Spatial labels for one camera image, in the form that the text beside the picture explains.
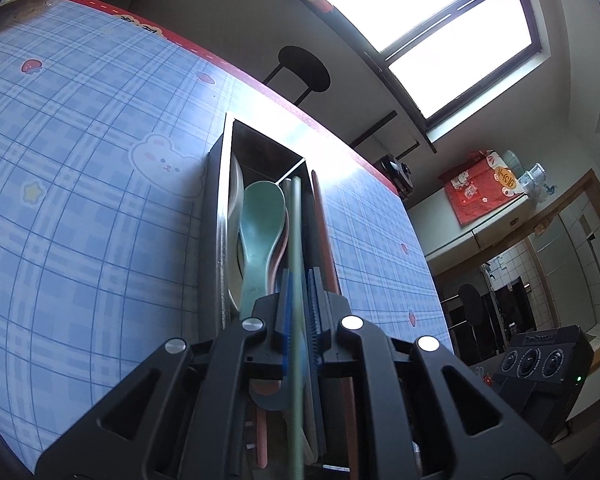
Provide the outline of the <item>teal plastic spoon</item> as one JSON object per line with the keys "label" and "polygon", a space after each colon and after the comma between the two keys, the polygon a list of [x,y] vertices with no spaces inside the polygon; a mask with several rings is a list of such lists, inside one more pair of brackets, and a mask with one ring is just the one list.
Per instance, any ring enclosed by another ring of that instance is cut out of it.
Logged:
{"label": "teal plastic spoon", "polygon": [[271,181],[247,186],[239,233],[242,240],[240,318],[250,318],[254,304],[268,294],[268,266],[285,224],[285,196]]}

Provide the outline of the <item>pink plastic spoon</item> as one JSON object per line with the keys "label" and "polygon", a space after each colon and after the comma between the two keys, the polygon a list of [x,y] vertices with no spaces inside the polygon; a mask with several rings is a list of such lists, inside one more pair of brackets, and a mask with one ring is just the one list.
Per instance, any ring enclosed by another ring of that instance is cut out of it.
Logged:
{"label": "pink plastic spoon", "polygon": [[[277,269],[286,250],[289,229],[288,223],[289,221],[286,214],[283,233],[280,234],[279,240],[274,248],[270,265],[268,266],[269,292],[274,290]],[[256,422],[254,423],[254,428],[256,428],[256,447],[254,448],[254,452],[256,453],[256,464],[258,468],[264,469],[268,466],[268,427],[266,426],[266,411],[263,408],[260,408],[260,406],[256,406]]]}

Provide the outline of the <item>cream white plastic spoon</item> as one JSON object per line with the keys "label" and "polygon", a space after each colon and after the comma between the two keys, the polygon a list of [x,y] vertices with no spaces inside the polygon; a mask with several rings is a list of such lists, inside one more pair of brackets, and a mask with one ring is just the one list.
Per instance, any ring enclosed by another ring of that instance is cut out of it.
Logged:
{"label": "cream white plastic spoon", "polygon": [[230,302],[235,312],[239,311],[242,294],[242,274],[238,266],[238,235],[242,203],[244,202],[244,179],[242,168],[235,156],[230,160],[230,196],[228,196],[227,219],[227,285]]}

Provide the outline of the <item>pink chopstick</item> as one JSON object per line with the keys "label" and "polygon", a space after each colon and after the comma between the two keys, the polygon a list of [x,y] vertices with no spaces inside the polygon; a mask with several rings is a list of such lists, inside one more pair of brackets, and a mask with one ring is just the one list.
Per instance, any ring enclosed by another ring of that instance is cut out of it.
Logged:
{"label": "pink chopstick", "polygon": [[[328,292],[334,294],[340,293],[338,276],[335,268],[332,250],[329,245],[329,237],[326,226],[326,219],[323,208],[323,197],[318,182],[317,173],[311,171],[311,181],[315,200],[315,215],[317,223],[318,237],[320,238],[321,253],[324,261],[324,287]],[[358,434],[356,433],[355,402],[353,392],[353,382],[347,378],[340,379],[340,404],[343,409],[344,417],[344,435],[347,441],[347,454],[350,468],[349,478],[358,480]]]}

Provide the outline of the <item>blue plastic spoon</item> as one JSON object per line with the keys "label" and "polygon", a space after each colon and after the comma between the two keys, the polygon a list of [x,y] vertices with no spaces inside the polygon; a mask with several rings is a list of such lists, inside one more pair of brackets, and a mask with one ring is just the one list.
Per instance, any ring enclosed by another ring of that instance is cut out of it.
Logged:
{"label": "blue plastic spoon", "polygon": [[282,412],[289,408],[291,394],[286,380],[251,379],[249,392],[253,402],[265,411]]}

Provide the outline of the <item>stainless steel utensil tray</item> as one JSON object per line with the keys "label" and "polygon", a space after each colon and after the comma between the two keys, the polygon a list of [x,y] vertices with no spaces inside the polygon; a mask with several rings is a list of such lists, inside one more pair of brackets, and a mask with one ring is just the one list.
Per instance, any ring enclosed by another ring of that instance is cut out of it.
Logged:
{"label": "stainless steel utensil tray", "polygon": [[342,321],[317,176],[233,115],[204,190],[200,334],[210,349],[181,473],[249,478],[279,467],[361,474],[353,341]]}

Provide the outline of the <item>white refrigerator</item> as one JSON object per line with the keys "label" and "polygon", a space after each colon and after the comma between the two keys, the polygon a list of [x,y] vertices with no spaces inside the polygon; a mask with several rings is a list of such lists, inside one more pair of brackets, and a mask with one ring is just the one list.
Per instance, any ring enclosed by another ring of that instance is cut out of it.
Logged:
{"label": "white refrigerator", "polygon": [[440,190],[407,214],[431,273],[438,275],[498,244],[518,229],[533,209],[532,201],[522,194],[467,226],[461,226],[445,190]]}

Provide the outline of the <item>black electric pressure cooker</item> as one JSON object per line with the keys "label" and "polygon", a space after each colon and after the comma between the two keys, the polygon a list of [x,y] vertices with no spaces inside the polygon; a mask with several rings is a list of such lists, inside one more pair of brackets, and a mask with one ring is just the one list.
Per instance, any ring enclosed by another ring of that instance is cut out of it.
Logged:
{"label": "black electric pressure cooker", "polygon": [[401,200],[406,200],[414,190],[412,173],[404,162],[384,155],[376,162],[377,169],[394,185]]}

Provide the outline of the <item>black metal rack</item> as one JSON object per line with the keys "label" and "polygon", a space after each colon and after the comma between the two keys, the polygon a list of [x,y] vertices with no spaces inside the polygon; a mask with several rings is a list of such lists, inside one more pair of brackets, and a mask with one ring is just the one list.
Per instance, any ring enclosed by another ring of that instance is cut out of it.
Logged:
{"label": "black metal rack", "polygon": [[378,162],[385,155],[403,158],[420,144],[419,132],[411,119],[395,110],[376,120],[349,142],[350,148],[368,162]]}

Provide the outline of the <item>red cloth on refrigerator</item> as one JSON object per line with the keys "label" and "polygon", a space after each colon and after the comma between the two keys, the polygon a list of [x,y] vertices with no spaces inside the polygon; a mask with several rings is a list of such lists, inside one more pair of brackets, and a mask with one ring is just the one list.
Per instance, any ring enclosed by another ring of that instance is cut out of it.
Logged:
{"label": "red cloth on refrigerator", "polygon": [[475,152],[475,157],[450,172],[444,185],[460,226],[467,226],[524,195],[513,170],[496,151]]}

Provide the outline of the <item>black round stool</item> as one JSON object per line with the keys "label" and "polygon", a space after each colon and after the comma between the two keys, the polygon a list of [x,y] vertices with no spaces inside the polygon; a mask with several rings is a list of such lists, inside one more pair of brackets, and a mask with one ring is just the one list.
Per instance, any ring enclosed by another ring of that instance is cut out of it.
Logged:
{"label": "black round stool", "polygon": [[308,50],[297,46],[285,46],[279,50],[277,59],[277,66],[264,78],[262,84],[267,86],[281,70],[289,70],[306,85],[306,90],[294,100],[294,106],[299,106],[311,93],[323,93],[329,89],[332,83],[329,71],[322,61]]}

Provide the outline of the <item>blue plaid table mat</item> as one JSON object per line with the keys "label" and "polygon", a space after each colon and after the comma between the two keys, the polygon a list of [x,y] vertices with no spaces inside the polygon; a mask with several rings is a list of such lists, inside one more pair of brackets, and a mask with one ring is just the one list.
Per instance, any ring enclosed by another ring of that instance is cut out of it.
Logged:
{"label": "blue plaid table mat", "polygon": [[399,197],[342,144],[129,18],[64,0],[0,31],[0,436],[25,471],[158,344],[200,336],[202,187],[227,115],[316,171],[353,312],[450,342]]}

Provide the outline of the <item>window with dark frame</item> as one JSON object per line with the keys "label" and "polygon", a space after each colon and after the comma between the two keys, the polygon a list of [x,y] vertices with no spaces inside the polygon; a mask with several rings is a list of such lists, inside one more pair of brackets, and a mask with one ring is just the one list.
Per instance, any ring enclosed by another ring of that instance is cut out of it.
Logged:
{"label": "window with dark frame", "polygon": [[531,0],[298,0],[368,66],[428,145],[543,63]]}

